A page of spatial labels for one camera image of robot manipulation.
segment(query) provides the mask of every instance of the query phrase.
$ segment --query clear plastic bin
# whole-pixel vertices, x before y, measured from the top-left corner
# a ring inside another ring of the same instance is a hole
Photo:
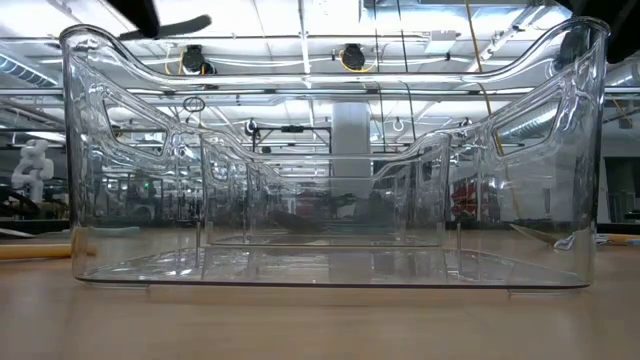
[[[574,18],[513,64],[482,74],[169,76],[101,29],[69,28],[61,43],[74,276],[118,284],[587,286],[607,35],[604,23]],[[414,99],[446,93],[443,84],[489,98],[514,87],[526,95],[482,121],[382,154],[256,153],[234,134],[178,123],[149,101],[363,88],[382,99],[409,92],[408,83]],[[137,131],[159,145],[121,142],[114,108],[135,114]],[[287,166],[314,172],[288,176]]]

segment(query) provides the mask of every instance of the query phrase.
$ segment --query fan blade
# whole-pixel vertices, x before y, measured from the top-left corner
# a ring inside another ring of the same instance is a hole
[[[127,34],[138,34],[134,39],[155,38],[160,32],[158,13],[153,5],[153,0],[107,0],[127,20],[131,21],[138,29]]]
[[[158,29],[157,36],[152,36],[154,38],[163,38],[174,35],[183,35],[183,34],[191,34],[202,29],[205,29],[207,26],[211,25],[211,18],[209,15],[200,15],[191,20],[169,24],[160,26]],[[128,33],[124,33],[119,36],[121,41],[126,40],[139,40],[147,38],[148,36],[144,36],[140,31],[132,31]]]

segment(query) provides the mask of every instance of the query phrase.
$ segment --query ceiling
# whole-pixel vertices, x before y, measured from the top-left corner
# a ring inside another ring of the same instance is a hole
[[[474,46],[463,2],[430,1],[432,6],[428,7],[420,3],[419,0],[378,0],[373,14],[372,2],[364,0],[156,0],[156,10],[163,25],[202,14],[209,15],[212,24],[194,34],[128,41],[125,45],[151,69],[169,74],[179,71],[180,54],[187,44],[202,45],[204,56],[221,75],[347,73],[336,56],[348,43],[360,45],[368,61],[365,66],[377,65],[372,68],[375,72],[476,71]],[[472,3],[475,4],[472,13],[477,46],[486,55],[484,71],[511,63],[545,30],[570,16],[566,9],[550,6],[544,11],[530,13],[531,16],[522,22],[523,11],[531,9],[526,7],[527,1],[485,0]],[[400,15],[397,4],[400,4]],[[45,74],[58,87],[62,79],[61,51],[55,44],[62,30],[80,23],[98,26],[115,36],[135,30],[104,0],[4,0],[0,4],[0,20],[0,53]],[[510,31],[514,22],[524,24],[521,31]],[[534,77],[539,77],[543,71],[542,68],[534,70]],[[107,75],[120,84],[129,80],[116,72]],[[0,82],[4,88],[33,87],[7,74],[0,74]],[[527,81],[514,82],[509,86],[527,86]],[[442,88],[454,87],[444,85]],[[330,126],[332,104],[345,101],[321,96],[255,96],[243,97],[243,103],[238,106],[235,95],[204,99],[207,108],[190,115],[181,111],[182,98],[173,101],[149,98],[171,116],[180,112],[178,116],[182,120],[190,118],[210,127],[226,129],[243,143],[250,142],[249,137],[243,136],[243,128],[250,120],[260,126]],[[59,119],[64,118],[59,97],[21,96],[12,97],[12,100]],[[408,131],[412,120],[416,136],[420,136],[436,129],[458,126],[465,118],[478,120],[487,115],[484,99],[479,96],[446,101],[417,96],[411,101],[408,96],[380,101],[373,97],[366,102],[371,114],[373,144],[382,142],[383,131],[387,143],[412,142],[414,135]],[[508,99],[492,100],[491,107],[495,111],[508,103]],[[614,117],[619,112],[616,107],[608,107],[605,117]],[[126,127],[134,114],[113,108],[110,116],[113,122]],[[621,130],[615,124],[616,121],[607,123],[605,134],[611,129],[612,136],[630,136],[636,129]],[[293,142],[310,145],[296,151],[313,151],[315,146],[311,145],[317,145],[316,150],[322,151],[324,146],[312,132],[274,132],[264,141],[274,145]],[[283,152],[293,150],[274,148]]]

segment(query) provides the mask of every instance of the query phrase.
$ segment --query white robot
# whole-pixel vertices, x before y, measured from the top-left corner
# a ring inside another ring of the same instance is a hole
[[[27,141],[27,146],[20,150],[20,162],[11,175],[14,189],[29,184],[29,199],[36,204],[42,202],[42,180],[53,178],[53,161],[45,157],[48,147],[49,142],[46,140]],[[31,168],[29,174],[23,174],[28,168]]]

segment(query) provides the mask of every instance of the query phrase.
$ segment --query table surface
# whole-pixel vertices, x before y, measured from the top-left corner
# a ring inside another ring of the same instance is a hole
[[[0,263],[0,359],[640,359],[640,249],[564,294],[152,286]]]

